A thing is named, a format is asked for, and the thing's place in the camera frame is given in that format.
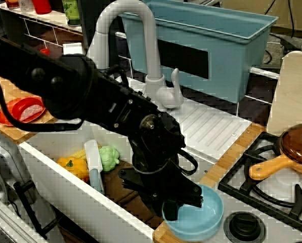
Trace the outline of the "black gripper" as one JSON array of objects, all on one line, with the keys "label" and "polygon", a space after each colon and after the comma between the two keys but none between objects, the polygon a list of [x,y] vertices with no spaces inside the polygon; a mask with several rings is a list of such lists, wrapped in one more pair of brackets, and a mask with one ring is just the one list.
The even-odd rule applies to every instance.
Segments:
[{"label": "black gripper", "polygon": [[154,174],[142,174],[130,167],[121,169],[118,176],[123,180],[124,188],[136,191],[144,205],[166,221],[177,220],[179,209],[184,204],[202,207],[202,189],[172,163]]}]

